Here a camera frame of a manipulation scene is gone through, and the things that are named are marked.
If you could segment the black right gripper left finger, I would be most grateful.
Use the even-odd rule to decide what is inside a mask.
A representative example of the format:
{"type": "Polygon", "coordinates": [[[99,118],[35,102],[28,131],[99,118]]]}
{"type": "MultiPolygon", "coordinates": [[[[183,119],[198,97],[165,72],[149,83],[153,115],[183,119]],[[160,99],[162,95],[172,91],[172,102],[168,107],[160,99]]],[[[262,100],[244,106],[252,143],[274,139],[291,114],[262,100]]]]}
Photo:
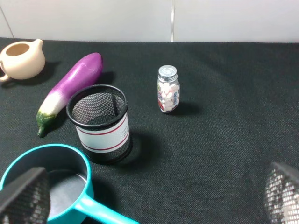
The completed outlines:
{"type": "Polygon", "coordinates": [[[45,168],[31,168],[0,191],[2,224],[45,224],[50,213],[50,184],[45,168]]]}

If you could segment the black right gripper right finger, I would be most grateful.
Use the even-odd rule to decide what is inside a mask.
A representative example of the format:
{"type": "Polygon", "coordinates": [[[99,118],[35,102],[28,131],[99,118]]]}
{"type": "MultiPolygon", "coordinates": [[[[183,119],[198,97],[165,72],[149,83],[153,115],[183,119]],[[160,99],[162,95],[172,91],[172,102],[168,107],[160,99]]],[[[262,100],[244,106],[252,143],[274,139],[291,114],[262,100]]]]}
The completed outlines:
{"type": "Polygon", "coordinates": [[[267,175],[264,206],[271,224],[299,222],[299,171],[273,162],[267,175]]]}

